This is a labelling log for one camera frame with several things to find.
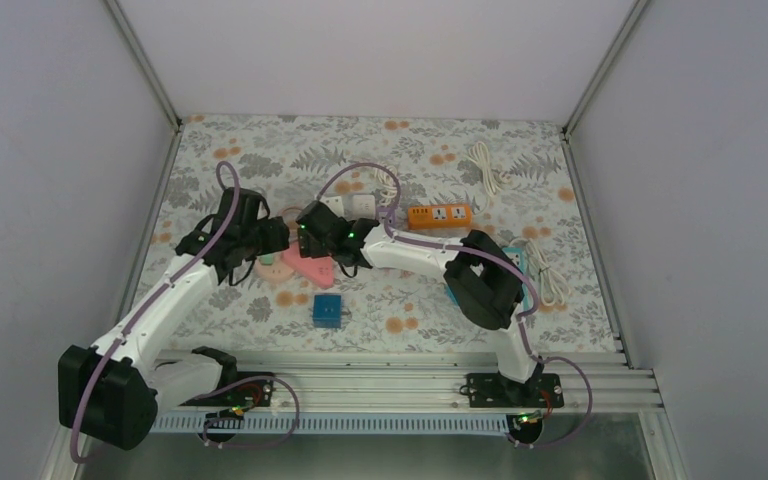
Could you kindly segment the pink triangular power strip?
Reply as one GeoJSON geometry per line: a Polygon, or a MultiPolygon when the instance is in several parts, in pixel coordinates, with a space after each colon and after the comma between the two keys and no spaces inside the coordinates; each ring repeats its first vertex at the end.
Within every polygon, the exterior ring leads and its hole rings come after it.
{"type": "Polygon", "coordinates": [[[293,243],[281,253],[281,260],[319,288],[328,289],[335,283],[334,261],[330,257],[302,257],[298,245],[293,243]]]}

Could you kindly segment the white plug adapter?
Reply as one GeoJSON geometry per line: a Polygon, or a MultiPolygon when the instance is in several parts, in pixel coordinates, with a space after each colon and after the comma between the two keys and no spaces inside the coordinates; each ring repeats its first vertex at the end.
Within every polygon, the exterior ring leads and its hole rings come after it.
{"type": "Polygon", "coordinates": [[[339,217],[373,219],[377,214],[376,199],[372,194],[324,196],[320,201],[339,217]]]}

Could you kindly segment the dark blue cube socket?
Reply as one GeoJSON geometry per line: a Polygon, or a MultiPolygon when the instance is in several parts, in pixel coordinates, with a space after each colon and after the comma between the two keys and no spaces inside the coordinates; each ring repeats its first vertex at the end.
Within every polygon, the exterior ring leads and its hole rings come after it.
{"type": "Polygon", "coordinates": [[[312,323],[315,328],[341,328],[342,296],[339,294],[316,294],[312,307],[312,323]]]}

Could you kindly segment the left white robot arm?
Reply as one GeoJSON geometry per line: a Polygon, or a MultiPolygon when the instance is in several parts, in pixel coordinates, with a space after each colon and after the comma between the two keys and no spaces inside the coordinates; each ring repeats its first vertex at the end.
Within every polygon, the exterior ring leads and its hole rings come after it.
{"type": "Polygon", "coordinates": [[[288,246],[288,227],[260,193],[225,189],[218,212],[179,242],[149,293],[91,346],[73,345],[62,354],[60,424],[130,450],[169,410],[201,396],[215,405],[230,402],[239,382],[234,356],[198,347],[179,361],[158,364],[158,355],[194,307],[233,282],[236,268],[288,246]]]}

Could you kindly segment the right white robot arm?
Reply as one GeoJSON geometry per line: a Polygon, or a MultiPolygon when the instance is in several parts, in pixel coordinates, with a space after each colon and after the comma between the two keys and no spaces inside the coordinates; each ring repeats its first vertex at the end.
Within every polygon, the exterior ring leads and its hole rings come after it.
{"type": "Polygon", "coordinates": [[[486,233],[435,238],[398,231],[387,223],[347,220],[315,200],[296,218],[303,247],[352,270],[395,269],[444,282],[465,316],[485,330],[497,360],[504,399],[525,407],[540,393],[542,360],[530,349],[523,324],[539,295],[527,274],[486,233]]]}

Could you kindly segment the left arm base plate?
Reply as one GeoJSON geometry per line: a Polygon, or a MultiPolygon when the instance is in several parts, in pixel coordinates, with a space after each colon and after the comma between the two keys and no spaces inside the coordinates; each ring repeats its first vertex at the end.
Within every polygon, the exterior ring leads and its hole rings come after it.
{"type": "Polygon", "coordinates": [[[271,372],[241,372],[246,381],[224,393],[189,400],[183,403],[187,407],[269,407],[274,390],[271,372]]]}

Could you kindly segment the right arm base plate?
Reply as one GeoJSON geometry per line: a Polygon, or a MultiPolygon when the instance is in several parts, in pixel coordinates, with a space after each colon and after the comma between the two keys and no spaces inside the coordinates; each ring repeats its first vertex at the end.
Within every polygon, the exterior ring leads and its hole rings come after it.
{"type": "Polygon", "coordinates": [[[471,373],[458,389],[471,408],[562,408],[563,388],[557,374],[541,373],[518,383],[499,373],[471,373]]]}

